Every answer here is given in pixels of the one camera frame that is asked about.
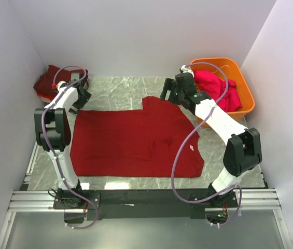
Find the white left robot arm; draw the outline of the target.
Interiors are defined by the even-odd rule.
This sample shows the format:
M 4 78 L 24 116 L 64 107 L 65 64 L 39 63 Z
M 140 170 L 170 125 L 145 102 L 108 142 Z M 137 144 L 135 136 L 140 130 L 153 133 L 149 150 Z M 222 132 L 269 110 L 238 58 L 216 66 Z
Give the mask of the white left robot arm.
M 81 109 L 91 94 L 84 89 L 88 82 L 86 70 L 68 82 L 56 83 L 61 71 L 59 69 L 53 79 L 57 95 L 44 108 L 34 111 L 35 136 L 37 144 L 49 155 L 58 178 L 54 198 L 76 209 L 89 200 L 83 196 L 80 180 L 73 169 L 70 157 L 72 133 L 67 113 L 72 107 Z

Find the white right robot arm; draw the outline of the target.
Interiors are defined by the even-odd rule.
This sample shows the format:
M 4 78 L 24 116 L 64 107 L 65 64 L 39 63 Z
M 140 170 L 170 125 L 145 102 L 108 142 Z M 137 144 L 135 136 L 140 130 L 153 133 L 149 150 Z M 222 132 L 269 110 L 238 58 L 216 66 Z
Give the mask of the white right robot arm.
M 224 112 L 209 94 L 198 91 L 191 73 L 180 73 L 174 79 L 166 78 L 160 94 L 162 101 L 182 105 L 208 124 L 222 139 L 226 149 L 224 168 L 210 184 L 208 197 L 187 200 L 177 190 L 174 195 L 182 202 L 200 204 L 209 202 L 214 207 L 226 201 L 226 194 L 239 187 L 242 177 L 262 161 L 260 133 L 255 128 L 241 125 Z

